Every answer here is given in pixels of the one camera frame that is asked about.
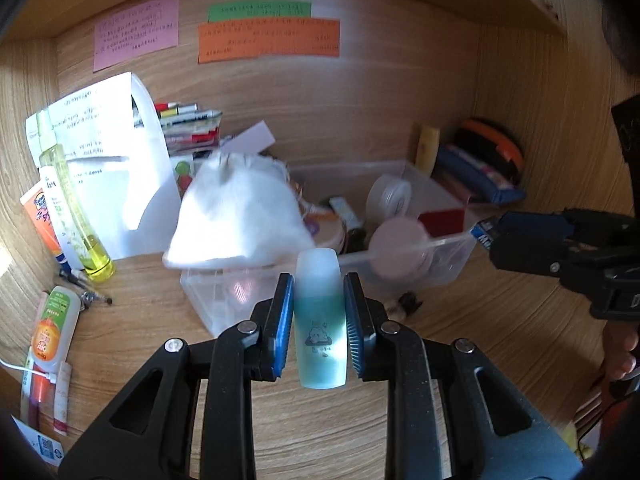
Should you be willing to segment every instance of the pink sticky note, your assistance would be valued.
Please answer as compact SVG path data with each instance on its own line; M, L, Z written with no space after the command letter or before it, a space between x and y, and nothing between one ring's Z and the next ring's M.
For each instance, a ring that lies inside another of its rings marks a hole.
M94 27L94 72L178 44L179 0L151 0Z

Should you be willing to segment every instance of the teal plastic bottle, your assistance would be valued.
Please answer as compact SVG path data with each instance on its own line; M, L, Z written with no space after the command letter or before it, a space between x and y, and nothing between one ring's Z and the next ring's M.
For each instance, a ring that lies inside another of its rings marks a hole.
M311 249L298 256L293 323L300 384L314 389L342 386L347 378L347 323L333 249Z

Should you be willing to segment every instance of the green sticky note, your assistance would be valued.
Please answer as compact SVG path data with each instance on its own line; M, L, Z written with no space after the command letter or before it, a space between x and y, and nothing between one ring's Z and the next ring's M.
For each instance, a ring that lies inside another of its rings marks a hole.
M311 2L290 0L241 0L209 7L210 22L245 18L277 18L279 16L311 16Z

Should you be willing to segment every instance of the white lotion bottle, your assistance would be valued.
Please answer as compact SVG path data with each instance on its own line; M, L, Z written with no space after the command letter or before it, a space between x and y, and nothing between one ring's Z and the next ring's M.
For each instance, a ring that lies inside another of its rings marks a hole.
M31 340L33 361L43 371L58 374L66 361L80 314L80 298L64 286L55 286Z
M340 265L333 249L311 249L298 255L293 323L300 384L314 389L343 386L347 323Z

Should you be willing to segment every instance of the white cable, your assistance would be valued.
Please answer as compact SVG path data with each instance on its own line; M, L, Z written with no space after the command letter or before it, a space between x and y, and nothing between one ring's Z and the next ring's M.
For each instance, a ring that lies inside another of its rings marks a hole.
M28 372L30 374L39 375L40 377L44 377L45 379L49 380L51 384L56 384L56 375L53 373L39 372L37 370L30 370L29 368L25 368L24 366L12 365L4 361L3 359L0 359L0 364L6 368L11 368L13 370L20 370L23 372Z

